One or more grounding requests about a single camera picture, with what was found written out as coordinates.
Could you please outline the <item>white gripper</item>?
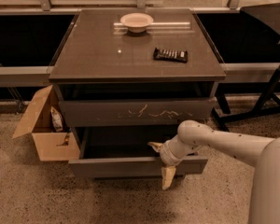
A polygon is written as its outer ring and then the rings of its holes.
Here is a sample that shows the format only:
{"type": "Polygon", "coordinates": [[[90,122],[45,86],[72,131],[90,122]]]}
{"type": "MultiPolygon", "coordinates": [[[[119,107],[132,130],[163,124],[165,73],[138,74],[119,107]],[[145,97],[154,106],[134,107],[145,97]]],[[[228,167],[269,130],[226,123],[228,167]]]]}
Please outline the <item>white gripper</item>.
{"type": "Polygon", "coordinates": [[[195,153],[202,144],[193,136],[177,134],[165,143],[148,142],[156,152],[160,153],[162,162],[166,165],[161,168],[162,189],[171,187],[175,177],[176,166],[185,159],[188,154],[195,153]]]}

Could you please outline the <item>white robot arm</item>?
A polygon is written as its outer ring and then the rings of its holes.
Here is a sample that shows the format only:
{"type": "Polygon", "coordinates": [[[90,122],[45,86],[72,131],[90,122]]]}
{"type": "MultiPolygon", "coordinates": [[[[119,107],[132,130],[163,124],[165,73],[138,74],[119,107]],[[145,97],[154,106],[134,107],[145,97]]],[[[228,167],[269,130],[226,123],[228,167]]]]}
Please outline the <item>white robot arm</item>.
{"type": "Polygon", "coordinates": [[[216,131],[186,120],[179,124],[172,139],[149,145],[160,154],[164,189],[170,188],[176,167],[202,146],[254,167],[248,224],[280,224],[280,137],[216,131]]]}

